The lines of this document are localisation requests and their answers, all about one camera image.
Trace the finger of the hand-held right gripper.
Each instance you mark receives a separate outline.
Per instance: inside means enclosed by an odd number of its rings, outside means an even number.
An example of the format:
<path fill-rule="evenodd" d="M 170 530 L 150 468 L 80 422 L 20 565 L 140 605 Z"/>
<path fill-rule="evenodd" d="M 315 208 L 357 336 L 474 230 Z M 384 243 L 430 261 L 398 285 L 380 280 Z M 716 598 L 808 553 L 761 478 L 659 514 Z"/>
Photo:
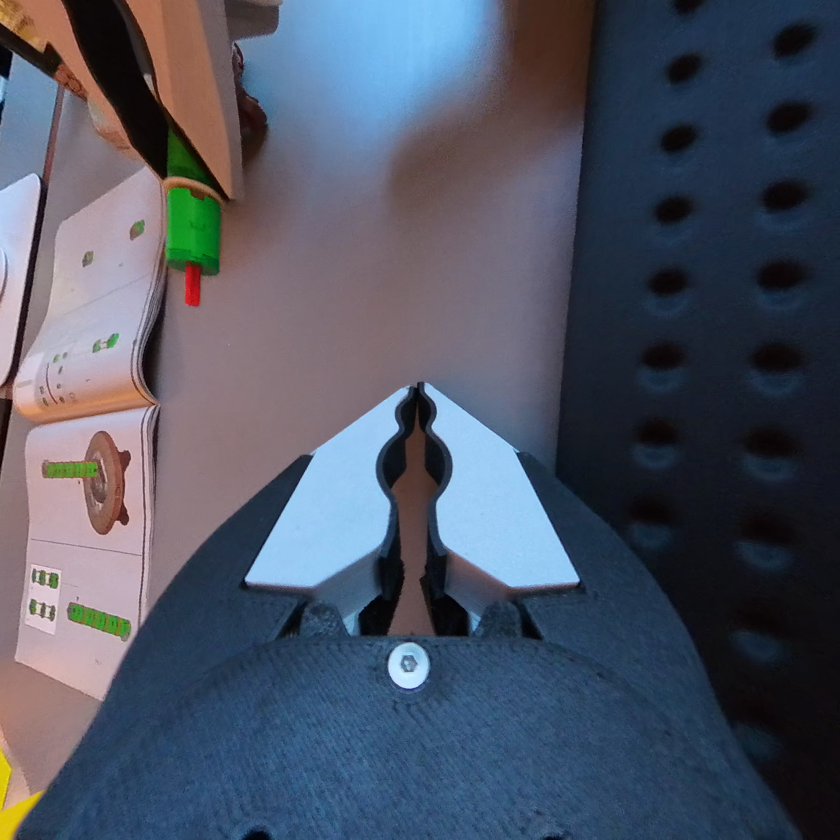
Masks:
<path fill-rule="evenodd" d="M 157 101 L 228 200 L 243 193 L 243 159 L 224 1 L 115 2 Z"/>
<path fill-rule="evenodd" d="M 29 16 L 80 86 L 97 133 L 164 179 L 167 121 L 141 71 L 119 4 L 31 1 Z"/>

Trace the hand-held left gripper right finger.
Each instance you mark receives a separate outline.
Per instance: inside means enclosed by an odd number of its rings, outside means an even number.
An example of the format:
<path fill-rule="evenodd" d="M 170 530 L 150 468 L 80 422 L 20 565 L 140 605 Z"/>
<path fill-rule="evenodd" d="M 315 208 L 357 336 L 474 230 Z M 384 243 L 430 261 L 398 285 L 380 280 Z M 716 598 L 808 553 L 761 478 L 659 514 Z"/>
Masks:
<path fill-rule="evenodd" d="M 422 579 L 436 634 L 474 633 L 497 602 L 578 588 L 521 452 L 428 383 L 418 383 L 417 405 L 437 486 Z"/>

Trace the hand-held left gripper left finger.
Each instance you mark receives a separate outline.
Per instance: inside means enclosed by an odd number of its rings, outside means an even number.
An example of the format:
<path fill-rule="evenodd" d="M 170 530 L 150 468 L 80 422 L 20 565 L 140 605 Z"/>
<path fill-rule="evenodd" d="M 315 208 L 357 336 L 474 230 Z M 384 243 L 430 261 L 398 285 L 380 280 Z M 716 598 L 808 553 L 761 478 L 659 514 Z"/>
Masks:
<path fill-rule="evenodd" d="M 245 576 L 250 589 L 326 602 L 350 635 L 400 588 L 392 488 L 406 468 L 417 389 L 404 386 L 315 449 Z"/>

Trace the green bamboo stalk model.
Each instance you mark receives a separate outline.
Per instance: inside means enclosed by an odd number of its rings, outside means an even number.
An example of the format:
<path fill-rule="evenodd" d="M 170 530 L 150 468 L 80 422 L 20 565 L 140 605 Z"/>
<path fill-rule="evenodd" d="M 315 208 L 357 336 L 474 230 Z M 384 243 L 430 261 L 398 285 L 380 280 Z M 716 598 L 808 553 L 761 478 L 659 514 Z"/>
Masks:
<path fill-rule="evenodd" d="M 203 276 L 219 272 L 223 198 L 203 163 L 170 129 L 167 136 L 165 260 L 185 276 L 184 300 L 201 302 Z"/>

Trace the grey desk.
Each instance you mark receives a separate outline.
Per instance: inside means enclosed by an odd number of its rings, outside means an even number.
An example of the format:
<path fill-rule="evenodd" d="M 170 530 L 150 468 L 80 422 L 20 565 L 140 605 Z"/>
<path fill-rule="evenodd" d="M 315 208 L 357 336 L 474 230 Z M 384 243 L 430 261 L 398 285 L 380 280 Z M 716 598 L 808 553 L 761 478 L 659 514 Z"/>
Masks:
<path fill-rule="evenodd" d="M 283 2 L 201 305 L 148 349 L 149 604 L 290 462 L 431 382 L 554 470 L 593 2 Z"/>

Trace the tan round pot base model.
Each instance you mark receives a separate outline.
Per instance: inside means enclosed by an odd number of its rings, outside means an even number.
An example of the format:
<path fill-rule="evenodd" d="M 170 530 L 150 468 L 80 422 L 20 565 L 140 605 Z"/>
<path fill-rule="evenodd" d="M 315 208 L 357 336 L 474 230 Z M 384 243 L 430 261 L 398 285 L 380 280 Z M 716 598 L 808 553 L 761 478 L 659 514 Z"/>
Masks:
<path fill-rule="evenodd" d="M 238 110 L 243 157 L 251 156 L 261 144 L 267 131 L 267 117 L 256 98 L 247 93 L 243 84 L 245 58 L 237 42 L 232 44 L 232 68 Z M 133 161 L 141 161 L 118 121 L 108 118 L 92 100 L 87 101 L 88 112 L 96 132 L 113 148 Z"/>

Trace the white document stand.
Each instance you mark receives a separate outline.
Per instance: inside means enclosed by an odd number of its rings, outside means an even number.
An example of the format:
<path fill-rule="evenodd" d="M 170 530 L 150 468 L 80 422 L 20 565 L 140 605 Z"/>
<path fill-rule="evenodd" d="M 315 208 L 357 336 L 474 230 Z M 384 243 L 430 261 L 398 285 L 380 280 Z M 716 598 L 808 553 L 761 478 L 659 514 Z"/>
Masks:
<path fill-rule="evenodd" d="M 1 385 L 16 365 L 41 191 L 36 173 L 1 191 Z"/>

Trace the open instruction booklet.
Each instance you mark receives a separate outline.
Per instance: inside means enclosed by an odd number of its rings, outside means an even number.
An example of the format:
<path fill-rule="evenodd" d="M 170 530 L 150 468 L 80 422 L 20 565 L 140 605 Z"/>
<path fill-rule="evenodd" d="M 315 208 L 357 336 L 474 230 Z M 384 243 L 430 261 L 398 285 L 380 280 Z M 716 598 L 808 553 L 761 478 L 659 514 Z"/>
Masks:
<path fill-rule="evenodd" d="M 45 320 L 14 382 L 33 424 L 15 659 L 99 701 L 148 612 L 160 405 L 143 361 L 164 246 L 165 198 L 146 168 L 65 220 Z"/>

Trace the clear sheet with yellow square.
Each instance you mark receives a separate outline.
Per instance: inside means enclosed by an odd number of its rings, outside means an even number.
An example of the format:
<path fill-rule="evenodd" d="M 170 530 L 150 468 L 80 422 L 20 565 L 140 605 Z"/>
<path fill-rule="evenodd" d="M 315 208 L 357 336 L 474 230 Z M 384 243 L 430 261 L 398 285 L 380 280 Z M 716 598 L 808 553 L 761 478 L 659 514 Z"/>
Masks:
<path fill-rule="evenodd" d="M 15 839 L 18 827 L 32 811 L 39 799 L 43 795 L 43 791 L 30 795 L 21 802 L 5 806 L 9 783 L 11 781 L 13 769 L 5 754 L 1 752 L 1 838 Z"/>

